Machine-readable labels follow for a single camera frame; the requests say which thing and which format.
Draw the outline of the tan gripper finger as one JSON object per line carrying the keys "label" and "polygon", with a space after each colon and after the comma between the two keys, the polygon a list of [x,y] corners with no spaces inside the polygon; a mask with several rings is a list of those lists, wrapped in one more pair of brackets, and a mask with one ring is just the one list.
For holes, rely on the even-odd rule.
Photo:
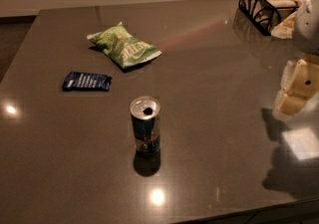
{"label": "tan gripper finger", "polygon": [[302,99],[283,94],[279,97],[277,109],[288,115],[296,115],[303,110],[306,104],[307,102]]}
{"label": "tan gripper finger", "polygon": [[288,85],[288,93],[310,100],[319,91],[319,63],[314,58],[297,62]]}

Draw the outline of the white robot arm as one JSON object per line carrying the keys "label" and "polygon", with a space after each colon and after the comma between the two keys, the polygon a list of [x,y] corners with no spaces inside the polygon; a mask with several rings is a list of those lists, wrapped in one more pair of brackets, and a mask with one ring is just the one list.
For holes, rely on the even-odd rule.
{"label": "white robot arm", "polygon": [[301,112],[319,91],[319,0],[305,0],[301,4],[292,38],[307,57],[289,61],[283,71],[275,110],[288,116]]}

